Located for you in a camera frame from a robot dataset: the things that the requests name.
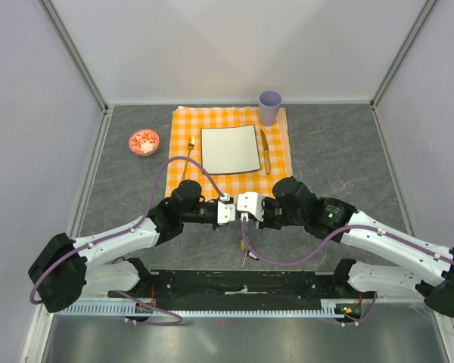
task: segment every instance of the red bowl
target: red bowl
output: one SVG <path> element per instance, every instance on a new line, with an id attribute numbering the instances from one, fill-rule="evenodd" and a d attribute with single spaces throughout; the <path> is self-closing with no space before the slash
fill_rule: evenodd
<path id="1" fill-rule="evenodd" d="M 129 148 L 140 157 L 152 155 L 159 146 L 160 136 L 153 130 L 139 130 L 129 138 Z"/>

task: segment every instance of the yellow fork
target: yellow fork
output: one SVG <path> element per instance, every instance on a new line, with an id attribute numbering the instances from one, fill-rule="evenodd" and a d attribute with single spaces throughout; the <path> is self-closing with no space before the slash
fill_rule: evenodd
<path id="1" fill-rule="evenodd" d="M 188 154 L 187 157 L 190 157 L 190 153 L 194 150 L 195 147 L 195 136 L 191 135 L 188 138 Z M 185 168 L 183 169 L 182 182 L 185 180 L 185 175 L 187 174 L 188 161 L 185 161 Z"/>

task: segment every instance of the golden knife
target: golden knife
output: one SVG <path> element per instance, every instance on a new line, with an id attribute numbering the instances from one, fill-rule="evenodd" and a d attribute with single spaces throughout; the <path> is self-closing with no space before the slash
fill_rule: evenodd
<path id="1" fill-rule="evenodd" d="M 263 140 L 263 148 L 264 148 L 264 162 L 266 163 L 266 174 L 269 175 L 271 173 L 271 160 L 269 160 L 269 146 L 267 144 L 266 134 L 263 130 L 260 130 L 260 137 Z"/>

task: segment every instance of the purple cup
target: purple cup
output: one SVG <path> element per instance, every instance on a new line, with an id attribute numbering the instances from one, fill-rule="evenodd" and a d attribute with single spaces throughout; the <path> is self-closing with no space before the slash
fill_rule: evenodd
<path id="1" fill-rule="evenodd" d="M 274 91 L 264 91 L 259 96 L 260 123 L 265 127 L 271 127 L 275 123 L 281 106 L 281 95 Z"/>

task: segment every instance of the yellow gingham tablecloth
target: yellow gingham tablecloth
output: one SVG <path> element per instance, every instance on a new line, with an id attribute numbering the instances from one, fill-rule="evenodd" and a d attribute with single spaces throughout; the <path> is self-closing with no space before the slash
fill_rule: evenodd
<path id="1" fill-rule="evenodd" d="M 172 133 L 169 141 L 169 157 L 186 156 L 188 153 L 188 138 L 195 136 L 195 147 L 190 158 L 201 164 L 201 129 L 207 127 L 234 127 L 255 125 L 257 147 L 261 160 L 261 170 L 241 174 L 212 175 L 220 190 L 229 193 L 231 197 L 246 191 L 255 191 L 262 195 L 273 197 L 271 190 L 280 179 L 292 176 L 291 151 L 289 148 L 288 124 L 286 111 L 281 108 L 275 124 L 264 127 L 259 122 L 258 107 L 211 107 L 189 108 L 179 107 L 173 112 Z M 269 159 L 271 174 L 266 174 L 261 128 L 266 133 L 269 144 Z M 165 197 L 169 197 L 173 189 L 182 180 L 185 161 L 177 160 L 169 164 L 166 176 Z M 195 165 L 189 163 L 185 179 L 195 180 L 202 186 L 202 195 L 206 200 L 216 199 L 215 192 L 207 177 Z"/>

